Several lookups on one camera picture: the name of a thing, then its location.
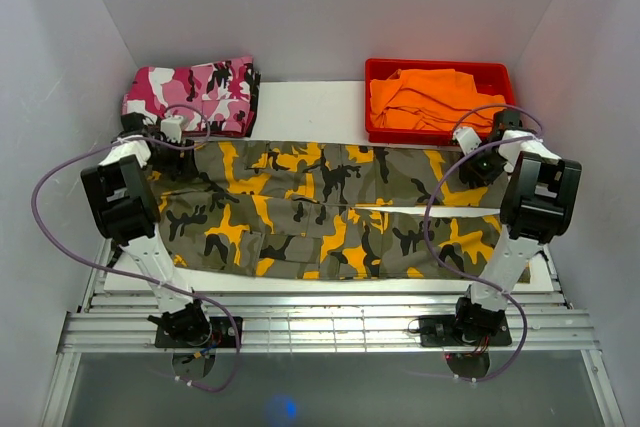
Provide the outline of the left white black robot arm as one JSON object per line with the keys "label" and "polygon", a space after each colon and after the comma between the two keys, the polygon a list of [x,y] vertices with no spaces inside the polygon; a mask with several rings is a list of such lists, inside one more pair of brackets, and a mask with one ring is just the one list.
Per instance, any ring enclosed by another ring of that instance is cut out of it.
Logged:
{"label": "left white black robot arm", "polygon": [[195,143],[184,138],[188,119],[169,114],[147,125],[141,113],[121,117],[124,131],[96,166],[81,171],[81,181],[101,235],[114,241],[151,288],[160,314],[151,316],[171,340],[200,347],[211,338],[212,323],[202,301],[178,273],[160,234],[160,210],[144,169],[152,159],[172,174],[193,174]]}

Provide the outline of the yellow camouflage trousers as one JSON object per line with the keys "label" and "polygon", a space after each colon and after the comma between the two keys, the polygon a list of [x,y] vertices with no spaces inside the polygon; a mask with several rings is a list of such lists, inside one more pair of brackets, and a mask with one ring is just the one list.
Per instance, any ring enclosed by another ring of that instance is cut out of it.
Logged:
{"label": "yellow camouflage trousers", "polygon": [[216,141],[196,178],[144,174],[176,267],[346,281],[477,275],[500,234],[508,177],[468,187],[453,151],[291,141]]}

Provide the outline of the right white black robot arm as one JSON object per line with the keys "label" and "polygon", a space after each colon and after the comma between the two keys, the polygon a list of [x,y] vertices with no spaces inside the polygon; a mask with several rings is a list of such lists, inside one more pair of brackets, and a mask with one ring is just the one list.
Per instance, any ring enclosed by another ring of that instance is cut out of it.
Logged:
{"label": "right white black robot arm", "polygon": [[485,187],[502,174],[508,183],[500,205],[500,235],[490,260],[456,304],[451,329],[464,344],[488,344],[507,331],[505,310],[530,260],[571,222],[582,173],[580,163],[548,150],[524,128],[520,112],[493,117],[486,139],[460,123],[453,140],[471,158],[460,167],[461,181]]}

